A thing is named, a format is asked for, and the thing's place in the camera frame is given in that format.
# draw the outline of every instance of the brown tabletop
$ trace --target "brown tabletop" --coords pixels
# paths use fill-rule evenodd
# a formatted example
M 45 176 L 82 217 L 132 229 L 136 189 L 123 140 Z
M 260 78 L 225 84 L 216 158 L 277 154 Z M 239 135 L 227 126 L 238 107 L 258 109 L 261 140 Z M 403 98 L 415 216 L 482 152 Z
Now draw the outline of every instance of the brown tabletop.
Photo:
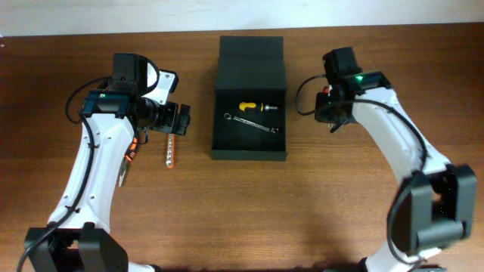
M 220 35 L 283 36 L 286 162 L 212 161 Z M 0 270 L 11 271 L 29 227 L 44 227 L 67 184 L 81 127 L 64 104 L 73 89 L 109 76 L 115 52 L 142 54 L 180 77 L 169 98 L 191 105 L 164 163 L 166 137 L 150 134 L 113 198 L 111 235 L 130 261 L 191 269 L 268 269 L 357 262 L 383 244 L 397 185 L 356 124 L 330 134 L 297 115 L 296 89 L 323 73 L 323 54 L 353 46 L 365 71 L 381 70 L 427 139 L 480 179 L 473 234 L 430 259 L 450 271 L 484 269 L 484 24 L 364 26 L 227 32 L 6 38 L 0 48 Z M 309 84 L 314 105 L 326 82 Z M 74 103 L 80 107 L 82 93 Z

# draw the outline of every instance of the wrench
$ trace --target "wrench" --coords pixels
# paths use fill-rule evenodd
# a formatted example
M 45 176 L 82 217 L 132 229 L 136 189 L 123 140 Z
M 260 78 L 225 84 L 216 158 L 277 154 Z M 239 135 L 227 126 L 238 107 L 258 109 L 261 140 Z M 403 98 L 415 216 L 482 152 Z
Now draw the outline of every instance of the wrench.
M 260 128 L 263 131 L 272 132 L 272 133 L 278 133 L 279 132 L 279 128 L 268 128 L 268 127 L 265 127 L 263 125 L 256 124 L 255 122 L 251 122 L 249 120 L 242 119 L 242 118 L 237 117 L 237 116 L 232 117 L 232 115 L 230 115 L 228 113 L 224 114 L 224 118 L 227 119 L 227 120 L 235 120 L 235 121 L 238 121 L 238 122 L 242 122 L 246 125 L 251 125 L 253 127 Z

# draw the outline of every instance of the white background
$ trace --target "white background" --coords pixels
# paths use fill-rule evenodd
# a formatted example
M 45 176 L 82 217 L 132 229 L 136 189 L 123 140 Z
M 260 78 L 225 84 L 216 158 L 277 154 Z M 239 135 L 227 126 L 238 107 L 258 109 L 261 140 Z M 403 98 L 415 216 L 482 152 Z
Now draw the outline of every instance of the white background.
M 484 0 L 0 0 L 4 36 L 476 21 Z

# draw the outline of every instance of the black box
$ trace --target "black box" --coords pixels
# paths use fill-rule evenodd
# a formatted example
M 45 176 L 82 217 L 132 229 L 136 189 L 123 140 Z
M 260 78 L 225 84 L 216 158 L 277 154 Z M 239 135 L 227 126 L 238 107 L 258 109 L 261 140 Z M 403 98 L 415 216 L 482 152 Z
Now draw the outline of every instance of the black box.
M 285 161 L 286 71 L 282 37 L 220 37 L 212 159 Z M 244 112 L 240 102 L 278 107 Z M 279 128 L 277 134 L 227 120 L 224 114 Z

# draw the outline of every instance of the yellow screwdriver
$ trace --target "yellow screwdriver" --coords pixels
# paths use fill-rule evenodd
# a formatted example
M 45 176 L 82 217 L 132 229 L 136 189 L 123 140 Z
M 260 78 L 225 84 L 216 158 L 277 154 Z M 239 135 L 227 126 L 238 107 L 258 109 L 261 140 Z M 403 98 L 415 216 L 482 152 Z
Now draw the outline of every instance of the yellow screwdriver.
M 239 104 L 239 109 L 246 112 L 278 110 L 276 106 L 263 104 L 263 103 L 255 103 L 255 102 L 242 102 Z

